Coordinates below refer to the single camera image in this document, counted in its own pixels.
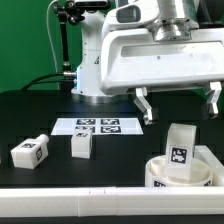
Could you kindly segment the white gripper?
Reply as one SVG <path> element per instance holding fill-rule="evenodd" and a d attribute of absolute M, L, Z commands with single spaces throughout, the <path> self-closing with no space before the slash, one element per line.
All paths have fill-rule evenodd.
<path fill-rule="evenodd" d="M 192 1 L 134 1 L 111 10 L 102 28 L 100 89 L 135 90 L 146 125 L 158 122 L 149 91 L 224 81 L 224 26 L 200 25 Z"/>

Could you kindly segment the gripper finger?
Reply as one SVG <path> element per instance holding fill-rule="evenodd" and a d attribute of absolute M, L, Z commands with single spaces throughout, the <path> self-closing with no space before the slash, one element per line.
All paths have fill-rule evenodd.
<path fill-rule="evenodd" d="M 219 115 L 218 100 L 222 91 L 220 81 L 209 82 L 204 87 L 207 101 L 203 105 L 203 115 L 205 119 L 214 119 Z"/>

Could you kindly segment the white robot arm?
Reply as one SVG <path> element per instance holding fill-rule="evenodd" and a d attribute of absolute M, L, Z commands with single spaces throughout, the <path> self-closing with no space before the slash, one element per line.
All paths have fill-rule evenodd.
<path fill-rule="evenodd" d="M 82 62 L 73 92 L 85 101 L 131 94 L 146 124 L 157 120 L 149 92 L 203 88 L 207 116 L 218 115 L 224 86 L 224 26 L 199 23 L 205 0 L 73 0 L 84 12 Z"/>

